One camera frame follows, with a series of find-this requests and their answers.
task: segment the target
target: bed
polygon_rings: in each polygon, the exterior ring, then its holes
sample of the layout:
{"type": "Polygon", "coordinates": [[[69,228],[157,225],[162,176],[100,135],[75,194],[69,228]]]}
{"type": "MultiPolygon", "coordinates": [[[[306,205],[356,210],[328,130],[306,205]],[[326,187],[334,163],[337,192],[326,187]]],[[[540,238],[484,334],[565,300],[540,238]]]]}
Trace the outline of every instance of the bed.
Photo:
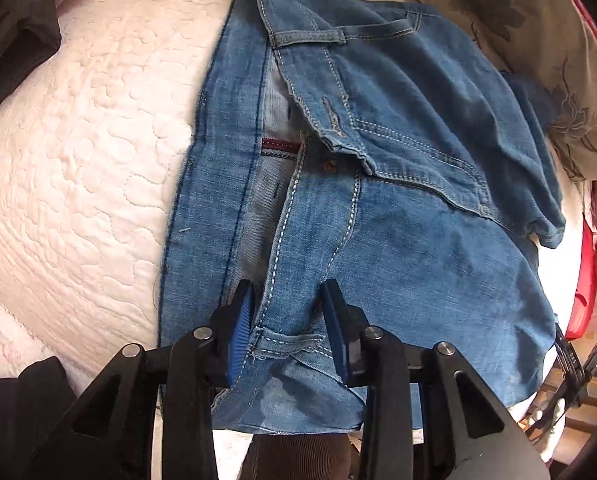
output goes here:
{"type": "MultiPolygon", "coordinates": [[[[124,344],[155,346],[170,202],[229,3],[65,0],[58,8],[59,52],[0,107],[0,377],[55,354],[80,392],[124,344]]],[[[557,249],[539,248],[539,276],[566,326],[582,202],[553,159],[567,225],[557,249]]],[[[545,374],[554,358],[552,350],[545,374]]],[[[235,478],[248,438],[217,438],[222,478],[235,478]]]]}

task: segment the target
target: blue denim jeans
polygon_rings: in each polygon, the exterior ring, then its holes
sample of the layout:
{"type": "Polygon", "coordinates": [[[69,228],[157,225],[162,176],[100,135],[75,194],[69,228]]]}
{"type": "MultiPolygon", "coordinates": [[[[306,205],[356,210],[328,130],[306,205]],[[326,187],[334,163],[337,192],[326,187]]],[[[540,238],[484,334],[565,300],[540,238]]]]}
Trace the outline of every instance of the blue denim jeans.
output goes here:
{"type": "MultiPolygon", "coordinates": [[[[336,278],[402,341],[454,343],[502,402],[541,380],[554,316],[529,236],[565,220],[547,95],[429,6],[233,0],[198,98],[162,265],[160,344],[258,288],[214,425],[356,430],[317,290],[336,278]]],[[[421,427],[413,392],[414,425],[421,427]]]]}

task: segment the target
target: maroon trim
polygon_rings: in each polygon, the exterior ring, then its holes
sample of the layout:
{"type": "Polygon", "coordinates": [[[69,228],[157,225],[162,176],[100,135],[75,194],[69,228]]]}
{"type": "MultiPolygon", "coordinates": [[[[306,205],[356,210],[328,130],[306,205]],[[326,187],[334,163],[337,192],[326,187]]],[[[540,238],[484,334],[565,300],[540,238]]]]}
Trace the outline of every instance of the maroon trim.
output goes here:
{"type": "Polygon", "coordinates": [[[278,150],[279,152],[298,153],[300,150],[299,142],[289,142],[288,140],[262,139],[262,150],[278,150]]]}

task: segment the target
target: silver screw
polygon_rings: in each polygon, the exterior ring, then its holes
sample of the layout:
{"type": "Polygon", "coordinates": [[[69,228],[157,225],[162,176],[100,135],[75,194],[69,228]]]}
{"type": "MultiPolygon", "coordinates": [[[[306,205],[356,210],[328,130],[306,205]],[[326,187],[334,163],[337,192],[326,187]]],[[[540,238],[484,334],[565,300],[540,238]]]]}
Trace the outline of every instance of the silver screw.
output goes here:
{"type": "Polygon", "coordinates": [[[204,341],[212,336],[212,329],[208,326],[201,326],[194,331],[194,337],[204,341]]]}
{"type": "Polygon", "coordinates": [[[441,341],[436,345],[436,349],[443,355],[454,355],[456,347],[447,341],[441,341]]]}
{"type": "Polygon", "coordinates": [[[123,353],[123,357],[136,357],[140,354],[140,346],[136,343],[130,343],[129,345],[123,346],[121,352],[123,353]]]}
{"type": "Polygon", "coordinates": [[[378,340],[383,336],[383,330],[377,326],[368,326],[363,333],[367,339],[378,340]]]}

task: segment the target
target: brown ribbed fabric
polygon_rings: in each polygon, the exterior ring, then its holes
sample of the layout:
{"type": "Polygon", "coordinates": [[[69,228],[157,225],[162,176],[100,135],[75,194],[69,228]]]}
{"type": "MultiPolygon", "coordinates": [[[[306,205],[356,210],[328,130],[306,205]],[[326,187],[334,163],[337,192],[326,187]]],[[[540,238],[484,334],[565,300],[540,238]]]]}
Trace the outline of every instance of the brown ribbed fabric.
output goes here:
{"type": "Polygon", "coordinates": [[[240,480],[347,480],[351,452],[344,433],[254,435],[240,480]]]}

